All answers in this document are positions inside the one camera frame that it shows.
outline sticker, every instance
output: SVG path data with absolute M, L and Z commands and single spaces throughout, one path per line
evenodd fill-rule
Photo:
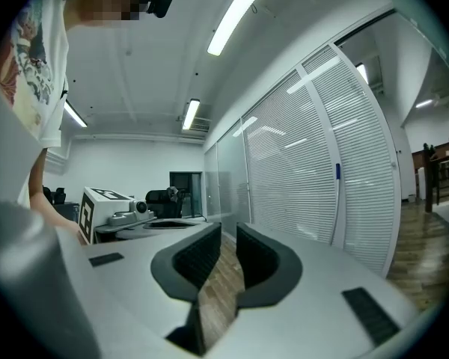
M 105 197 L 107 200 L 129 200 L 128 197 L 124 197 L 123 195 L 115 193 L 112 190 L 104 190 L 101 188 L 91 188 L 91 190 Z
M 89 245 L 93 242 L 93 233 L 91 229 L 91 222 L 93 221 L 94 203 L 84 193 L 82 199 L 82 208 L 80 209 L 80 221 L 79 226 L 82 231 L 83 238 Z

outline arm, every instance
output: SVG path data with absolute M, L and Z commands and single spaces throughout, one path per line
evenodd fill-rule
M 28 193 L 30 194 L 30 208 L 39 212 L 47 224 L 61 226 L 75 234 L 82 245 L 85 241 L 79 232 L 79 225 L 57 213 L 43 194 L 43 169 L 45 168 L 46 149 L 43 149 L 30 171 Z

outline graphic print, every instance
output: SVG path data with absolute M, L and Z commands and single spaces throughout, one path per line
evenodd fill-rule
M 93 230 L 91 229 L 91 222 L 93 221 L 94 203 L 88 196 L 83 193 L 82 207 L 80 209 L 79 226 L 83 237 L 89 245 L 93 242 Z
M 18 79 L 25 79 L 36 102 L 21 116 L 40 124 L 40 105 L 48 105 L 53 91 L 52 71 L 43 46 L 42 0 L 30 0 L 19 12 L 0 45 L 0 88 L 10 106 L 20 95 Z
M 124 197 L 121 194 L 115 193 L 112 190 L 103 190 L 101 188 L 91 188 L 95 193 L 98 193 L 99 195 L 102 195 L 107 200 L 129 200 L 129 198 Z

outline air vent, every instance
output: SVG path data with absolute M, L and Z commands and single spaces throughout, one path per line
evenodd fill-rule
M 208 133 L 210 130 L 210 120 L 206 118 L 196 118 L 193 120 L 189 130 Z

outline white ceiling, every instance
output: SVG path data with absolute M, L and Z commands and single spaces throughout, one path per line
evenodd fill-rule
M 390 24 L 387 27 L 388 31 L 397 30 L 398 19 L 385 20 L 388 20 Z M 376 45 L 376 35 L 380 33 L 379 31 L 375 31 L 373 25 L 371 25 L 349 38 L 341 46 L 343 53 L 354 65 L 363 63 L 366 66 L 370 86 L 382 84 L 383 73 L 387 73 L 388 75 L 396 73 L 393 70 L 381 70 L 382 66 L 379 59 L 390 57 L 390 55 L 379 53 L 379 48 Z M 389 89 L 388 86 L 384 86 L 385 94 L 392 96 L 393 93 L 389 92 Z M 449 67 L 442 60 L 441 56 L 435 50 L 432 50 L 427 71 L 415 102 L 421 102 L 426 99 L 439 99 L 440 97 L 446 96 L 449 96 Z
M 257 0 L 221 56 L 207 53 L 213 29 L 233 0 L 174 0 L 168 15 L 74 28 L 68 33 L 69 101 L 88 123 L 80 129 L 67 116 L 64 127 L 79 133 L 180 135 L 186 103 L 201 100 L 198 117 L 209 117 L 223 79 L 243 52 L 294 0 Z

